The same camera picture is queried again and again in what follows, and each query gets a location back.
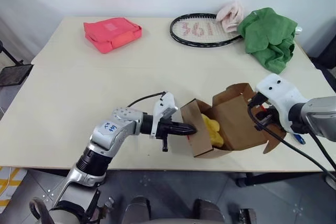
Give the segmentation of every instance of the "pink cloth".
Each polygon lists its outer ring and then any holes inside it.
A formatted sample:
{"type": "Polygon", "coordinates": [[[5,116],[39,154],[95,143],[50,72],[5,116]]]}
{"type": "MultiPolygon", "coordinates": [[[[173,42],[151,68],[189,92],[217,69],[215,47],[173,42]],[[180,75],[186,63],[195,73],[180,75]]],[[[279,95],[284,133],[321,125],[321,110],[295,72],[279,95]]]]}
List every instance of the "pink cloth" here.
{"type": "Polygon", "coordinates": [[[125,18],[84,23],[85,37],[103,54],[141,37],[141,27],[125,18]]]}
{"type": "Polygon", "coordinates": [[[222,22],[222,27],[226,33],[237,31],[237,27],[243,19],[243,8],[238,1],[232,1],[224,5],[216,16],[216,20],[222,22]]]}

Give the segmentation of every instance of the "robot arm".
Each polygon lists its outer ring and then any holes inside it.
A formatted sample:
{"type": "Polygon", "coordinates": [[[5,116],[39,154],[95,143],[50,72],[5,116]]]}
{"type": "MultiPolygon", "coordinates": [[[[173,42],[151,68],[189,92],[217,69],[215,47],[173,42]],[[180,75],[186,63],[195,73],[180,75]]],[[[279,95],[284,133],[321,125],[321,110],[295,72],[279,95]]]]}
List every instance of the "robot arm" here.
{"type": "Polygon", "coordinates": [[[153,115],[133,108],[117,108],[110,118],[97,125],[83,154],[60,186],[49,212],[54,222],[79,224],[90,221],[100,195],[98,187],[126,137],[148,134],[162,139],[162,151],[167,151],[168,134],[194,134],[196,129],[191,125],[172,122],[171,115],[176,111],[174,97],[167,92],[155,104],[153,115]]]}
{"type": "Polygon", "coordinates": [[[292,83],[274,73],[258,83],[256,91],[259,101],[252,101],[250,106],[271,103],[285,131],[301,134],[311,131],[336,142],[336,97],[307,100],[292,83]]]}

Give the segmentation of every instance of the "gray floor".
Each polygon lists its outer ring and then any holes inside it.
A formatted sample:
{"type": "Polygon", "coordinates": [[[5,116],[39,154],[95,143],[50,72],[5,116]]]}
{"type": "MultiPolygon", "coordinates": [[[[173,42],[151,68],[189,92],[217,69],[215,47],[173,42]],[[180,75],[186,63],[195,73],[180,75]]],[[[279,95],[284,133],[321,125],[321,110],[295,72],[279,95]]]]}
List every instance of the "gray floor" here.
{"type": "MultiPolygon", "coordinates": [[[[245,188],[237,187],[233,176],[237,174],[111,171],[100,187],[100,204],[112,196],[116,208],[101,223],[120,223],[126,205],[137,195],[148,197],[154,219],[189,217],[194,199],[202,198],[218,204],[226,223],[235,223],[230,213],[237,208],[254,208],[258,224],[336,223],[336,192],[321,174],[245,188]]],[[[53,192],[62,180],[63,177],[29,170],[0,215],[0,223],[35,223],[29,213],[29,200],[40,197],[50,207],[53,192]]]]}

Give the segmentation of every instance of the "white table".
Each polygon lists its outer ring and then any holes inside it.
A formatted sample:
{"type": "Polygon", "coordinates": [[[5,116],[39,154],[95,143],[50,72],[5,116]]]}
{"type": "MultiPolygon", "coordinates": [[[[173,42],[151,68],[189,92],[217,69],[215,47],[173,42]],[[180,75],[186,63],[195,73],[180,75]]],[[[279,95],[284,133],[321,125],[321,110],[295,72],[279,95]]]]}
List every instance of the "white table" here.
{"type": "MultiPolygon", "coordinates": [[[[70,168],[82,154],[96,124],[113,108],[158,91],[168,90],[176,103],[193,98],[211,104],[212,95],[233,83],[254,87],[269,74],[251,55],[244,42],[219,48],[192,48],[169,35],[171,18],[129,18],[143,27],[143,36],[106,55],[84,38],[83,22],[107,17],[67,17],[48,44],[33,60],[30,76],[0,121],[0,165],[70,168]]],[[[322,73],[296,46],[281,73],[306,98],[334,95],[322,73]]],[[[135,108],[152,112],[156,99],[135,108]]],[[[176,113],[175,120],[181,120],[176,113]]],[[[286,140],[332,169],[313,140],[300,145],[286,140]]],[[[336,143],[321,139],[336,161],[336,143]]],[[[236,172],[318,171],[318,168],[280,144],[269,154],[265,146],[235,151],[214,158],[193,158],[187,138],[170,136],[169,152],[161,140],[131,136],[113,159],[111,169],[185,169],[236,172]]]]}

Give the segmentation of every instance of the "black cable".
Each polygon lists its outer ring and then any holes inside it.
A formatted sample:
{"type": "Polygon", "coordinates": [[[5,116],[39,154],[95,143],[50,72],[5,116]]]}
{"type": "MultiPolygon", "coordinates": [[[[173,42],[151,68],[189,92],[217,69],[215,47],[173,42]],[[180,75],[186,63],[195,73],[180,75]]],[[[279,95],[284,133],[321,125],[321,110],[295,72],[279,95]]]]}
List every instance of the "black cable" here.
{"type": "Polygon", "coordinates": [[[320,148],[320,150],[324,154],[325,158],[329,161],[329,163],[334,168],[334,170],[336,170],[336,164],[335,164],[334,160],[332,160],[332,158],[329,156],[328,152],[326,151],[326,149],[324,148],[324,146],[322,145],[320,140],[316,137],[316,135],[311,130],[308,131],[308,134],[314,139],[315,143],[320,148]]]}
{"type": "Polygon", "coordinates": [[[29,208],[30,211],[32,212],[33,216],[36,219],[41,219],[41,224],[55,224],[53,219],[51,218],[49,211],[44,204],[43,200],[40,198],[34,197],[30,202],[29,202],[29,208]]]}
{"type": "Polygon", "coordinates": [[[164,94],[166,94],[166,92],[163,91],[163,92],[160,92],[160,93],[147,95],[147,96],[145,96],[145,97],[142,97],[142,98],[140,98],[140,99],[137,99],[136,101],[134,101],[134,102],[132,102],[131,104],[129,104],[127,107],[131,107],[131,106],[135,105],[137,102],[140,102],[140,101],[145,100],[145,99],[147,99],[147,98],[150,98],[150,97],[157,97],[158,95],[164,95],[164,94]]]}
{"type": "Polygon", "coordinates": [[[273,136],[274,138],[276,138],[278,141],[280,141],[281,143],[285,144],[287,147],[291,148],[292,150],[296,151],[297,153],[299,153],[300,155],[304,156],[305,158],[307,158],[308,160],[312,161],[315,165],[317,165],[326,175],[328,175],[334,182],[336,182],[336,178],[327,170],[325,169],[319,162],[317,162],[315,159],[313,159],[311,156],[309,156],[308,154],[302,152],[301,150],[297,149],[296,147],[294,147],[293,145],[291,145],[290,143],[288,143],[287,141],[283,140],[279,135],[277,135],[275,132],[273,132],[272,130],[266,128],[265,126],[263,126],[261,123],[259,123],[259,121],[254,117],[254,115],[252,114],[252,107],[248,107],[247,108],[247,112],[248,115],[251,117],[251,119],[255,122],[255,124],[257,124],[261,129],[263,129],[264,131],[266,131],[268,134],[270,134],[271,136],[273,136]]]}
{"type": "Polygon", "coordinates": [[[92,221],[90,220],[90,221],[85,222],[85,224],[94,224],[94,223],[99,224],[100,220],[101,220],[101,218],[98,218],[97,220],[92,220],[92,221]]]}

